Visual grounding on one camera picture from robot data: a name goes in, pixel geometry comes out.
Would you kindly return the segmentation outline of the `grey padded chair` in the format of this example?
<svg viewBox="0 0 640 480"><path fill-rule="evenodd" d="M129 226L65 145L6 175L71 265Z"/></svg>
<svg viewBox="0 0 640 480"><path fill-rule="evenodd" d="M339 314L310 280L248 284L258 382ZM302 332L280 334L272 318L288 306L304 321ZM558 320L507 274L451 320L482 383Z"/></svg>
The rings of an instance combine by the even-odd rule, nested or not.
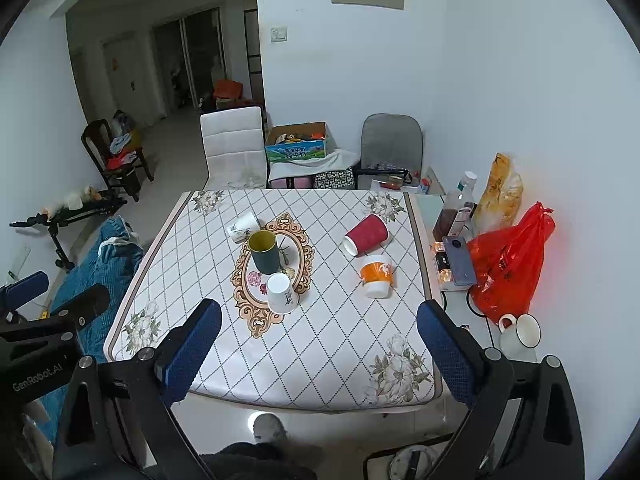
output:
<svg viewBox="0 0 640 480"><path fill-rule="evenodd" d="M423 133L411 116L372 114L361 129L360 162L354 169L356 188L367 190L373 179L400 177L418 183L422 174Z"/></svg>

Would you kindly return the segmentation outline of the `red plastic bag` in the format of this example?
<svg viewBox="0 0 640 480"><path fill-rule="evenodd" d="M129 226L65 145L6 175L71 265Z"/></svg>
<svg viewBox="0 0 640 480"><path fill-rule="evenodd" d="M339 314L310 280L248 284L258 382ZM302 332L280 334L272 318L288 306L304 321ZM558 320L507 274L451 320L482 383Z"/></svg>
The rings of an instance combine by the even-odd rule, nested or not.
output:
<svg viewBox="0 0 640 480"><path fill-rule="evenodd" d="M476 274L470 296L491 322L528 312L544 264L544 244L555 229L552 212L537 202L516 226L480 234L468 243Z"/></svg>

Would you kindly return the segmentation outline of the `red ribbed paper cup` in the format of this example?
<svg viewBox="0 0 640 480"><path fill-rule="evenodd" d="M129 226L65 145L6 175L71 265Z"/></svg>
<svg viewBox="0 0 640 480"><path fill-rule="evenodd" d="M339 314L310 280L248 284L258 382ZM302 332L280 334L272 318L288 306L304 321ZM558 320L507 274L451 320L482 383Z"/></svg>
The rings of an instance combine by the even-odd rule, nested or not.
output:
<svg viewBox="0 0 640 480"><path fill-rule="evenodd" d="M388 239L386 223L377 214L369 214L343 237L343 247L352 257L377 248Z"/></svg>

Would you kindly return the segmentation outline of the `white light switch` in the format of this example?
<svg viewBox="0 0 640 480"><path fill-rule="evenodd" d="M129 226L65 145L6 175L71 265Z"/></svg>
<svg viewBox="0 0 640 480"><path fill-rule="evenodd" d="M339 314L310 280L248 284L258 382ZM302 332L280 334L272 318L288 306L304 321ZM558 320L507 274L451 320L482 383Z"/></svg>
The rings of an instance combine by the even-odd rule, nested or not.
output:
<svg viewBox="0 0 640 480"><path fill-rule="evenodd" d="M276 26L270 28L271 42L285 42L288 40L288 28L286 26Z"/></svg>

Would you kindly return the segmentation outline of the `dark wooden chair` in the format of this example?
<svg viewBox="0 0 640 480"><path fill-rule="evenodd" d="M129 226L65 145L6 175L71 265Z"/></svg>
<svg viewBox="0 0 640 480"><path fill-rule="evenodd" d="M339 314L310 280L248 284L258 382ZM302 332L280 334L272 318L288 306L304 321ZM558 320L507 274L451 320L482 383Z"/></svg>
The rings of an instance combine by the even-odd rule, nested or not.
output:
<svg viewBox="0 0 640 480"><path fill-rule="evenodd" d="M114 193L126 193L137 203L142 189L138 171L144 172L146 180L154 181L138 129L115 136L110 123L99 119L86 125L80 140L106 187Z"/></svg>

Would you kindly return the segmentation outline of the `blue knitted blanket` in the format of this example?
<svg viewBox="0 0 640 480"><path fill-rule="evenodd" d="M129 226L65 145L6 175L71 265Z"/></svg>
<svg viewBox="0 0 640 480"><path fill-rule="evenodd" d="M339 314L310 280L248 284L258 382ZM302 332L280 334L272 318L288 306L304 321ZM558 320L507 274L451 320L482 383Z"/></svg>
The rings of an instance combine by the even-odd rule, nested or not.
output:
<svg viewBox="0 0 640 480"><path fill-rule="evenodd" d="M95 284L104 285L110 295L107 309L78 335L85 354L105 363L103 345L122 298L144 256L140 238L121 216L106 219L82 263L66 276L56 293L50 313Z"/></svg>

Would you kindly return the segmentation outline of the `white cup with bamboo print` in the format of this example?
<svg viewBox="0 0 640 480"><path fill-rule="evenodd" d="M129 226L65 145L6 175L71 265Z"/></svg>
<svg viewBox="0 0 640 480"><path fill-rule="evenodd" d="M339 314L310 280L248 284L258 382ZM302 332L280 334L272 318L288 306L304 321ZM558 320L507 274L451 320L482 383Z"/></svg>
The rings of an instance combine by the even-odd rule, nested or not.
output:
<svg viewBox="0 0 640 480"><path fill-rule="evenodd" d="M254 233L260 231L262 226L253 211L247 211L242 216L235 218L227 227L228 237L234 244L246 242Z"/></svg>

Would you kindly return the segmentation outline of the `dark green cup yellow inside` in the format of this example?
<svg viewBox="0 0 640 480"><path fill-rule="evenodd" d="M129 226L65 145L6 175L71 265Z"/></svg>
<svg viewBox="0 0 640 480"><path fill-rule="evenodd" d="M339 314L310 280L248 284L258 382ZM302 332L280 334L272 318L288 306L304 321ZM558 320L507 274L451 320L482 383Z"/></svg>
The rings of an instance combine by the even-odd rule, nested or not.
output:
<svg viewBox="0 0 640 480"><path fill-rule="evenodd" d="M260 273L270 275L280 270L277 237L273 232L260 230L253 233L248 239L248 248Z"/></svg>

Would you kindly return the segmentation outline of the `white padded chair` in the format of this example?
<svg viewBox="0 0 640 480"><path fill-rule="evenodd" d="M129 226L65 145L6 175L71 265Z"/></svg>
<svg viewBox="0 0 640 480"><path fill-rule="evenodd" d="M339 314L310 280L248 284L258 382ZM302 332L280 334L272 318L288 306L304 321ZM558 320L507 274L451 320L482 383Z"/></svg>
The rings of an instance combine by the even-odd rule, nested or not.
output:
<svg viewBox="0 0 640 480"><path fill-rule="evenodd" d="M208 171L206 190L267 186L262 110L258 106L203 114L200 122Z"/></svg>

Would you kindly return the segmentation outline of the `clear bottle dark liquid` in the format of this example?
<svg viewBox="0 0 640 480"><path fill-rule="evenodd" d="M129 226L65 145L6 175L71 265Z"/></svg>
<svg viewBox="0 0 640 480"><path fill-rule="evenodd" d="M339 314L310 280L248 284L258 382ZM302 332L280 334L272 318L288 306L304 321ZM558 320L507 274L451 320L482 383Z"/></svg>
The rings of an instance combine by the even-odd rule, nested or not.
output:
<svg viewBox="0 0 640 480"><path fill-rule="evenodd" d="M477 175L474 172L465 171L458 185L447 193L433 229L436 242L462 233L463 227L475 210L473 191L476 181Z"/></svg>

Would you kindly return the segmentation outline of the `yellow snack bag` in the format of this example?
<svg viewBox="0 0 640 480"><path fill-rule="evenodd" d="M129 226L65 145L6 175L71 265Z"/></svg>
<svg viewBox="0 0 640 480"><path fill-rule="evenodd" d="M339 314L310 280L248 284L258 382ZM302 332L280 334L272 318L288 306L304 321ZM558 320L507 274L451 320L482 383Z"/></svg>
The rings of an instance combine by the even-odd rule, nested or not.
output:
<svg viewBox="0 0 640 480"><path fill-rule="evenodd" d="M512 158L497 153L492 162L485 191L474 212L478 234L512 226L521 207L524 184Z"/></svg>

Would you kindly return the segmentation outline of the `white paper cup with birds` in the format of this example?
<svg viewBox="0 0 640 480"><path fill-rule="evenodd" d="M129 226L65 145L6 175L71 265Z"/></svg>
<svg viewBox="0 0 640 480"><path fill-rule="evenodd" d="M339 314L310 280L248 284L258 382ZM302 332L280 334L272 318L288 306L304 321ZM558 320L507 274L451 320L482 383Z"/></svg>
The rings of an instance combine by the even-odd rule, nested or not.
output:
<svg viewBox="0 0 640 480"><path fill-rule="evenodd" d="M298 306L298 295L285 273L273 273L267 281L269 309L277 314L288 314Z"/></svg>

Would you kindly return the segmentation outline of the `white enamel mug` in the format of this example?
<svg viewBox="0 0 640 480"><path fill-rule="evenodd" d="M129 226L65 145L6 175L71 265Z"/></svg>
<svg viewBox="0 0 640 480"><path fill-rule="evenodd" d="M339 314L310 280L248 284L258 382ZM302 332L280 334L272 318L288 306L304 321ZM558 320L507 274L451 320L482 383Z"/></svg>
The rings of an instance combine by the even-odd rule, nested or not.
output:
<svg viewBox="0 0 640 480"><path fill-rule="evenodd" d="M541 342L541 328L537 319L523 313L506 313L498 321L499 349L510 360L535 363L536 348Z"/></svg>

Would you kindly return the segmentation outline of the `orange and white cup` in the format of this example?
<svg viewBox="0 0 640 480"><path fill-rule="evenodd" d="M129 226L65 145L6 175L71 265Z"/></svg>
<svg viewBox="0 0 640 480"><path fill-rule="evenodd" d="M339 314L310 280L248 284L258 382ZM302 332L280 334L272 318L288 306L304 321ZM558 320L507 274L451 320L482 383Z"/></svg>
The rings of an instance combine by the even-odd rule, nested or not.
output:
<svg viewBox="0 0 640 480"><path fill-rule="evenodd" d="M364 296L384 299L390 296L393 284L394 266L386 255L370 255L363 259L360 280Z"/></svg>

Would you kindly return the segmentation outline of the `colourful cardboard box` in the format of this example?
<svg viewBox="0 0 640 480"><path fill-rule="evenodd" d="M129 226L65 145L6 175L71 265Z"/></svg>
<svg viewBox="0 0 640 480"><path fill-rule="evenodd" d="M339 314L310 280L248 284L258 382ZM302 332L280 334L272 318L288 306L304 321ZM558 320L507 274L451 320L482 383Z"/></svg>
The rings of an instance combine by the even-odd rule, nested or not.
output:
<svg viewBox="0 0 640 480"><path fill-rule="evenodd" d="M323 158L326 156L326 124L305 122L273 127L268 133L265 151L270 162Z"/></svg>

